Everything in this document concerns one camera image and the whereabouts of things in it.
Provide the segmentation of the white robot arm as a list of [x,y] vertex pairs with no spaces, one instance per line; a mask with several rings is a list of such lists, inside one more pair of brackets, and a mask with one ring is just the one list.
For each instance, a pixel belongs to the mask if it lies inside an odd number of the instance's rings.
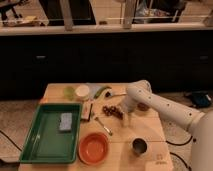
[[213,171],[213,111],[204,113],[156,95],[147,80],[128,83],[125,92],[120,102],[124,113],[131,113],[142,103],[170,119],[195,139],[191,147],[191,170]]

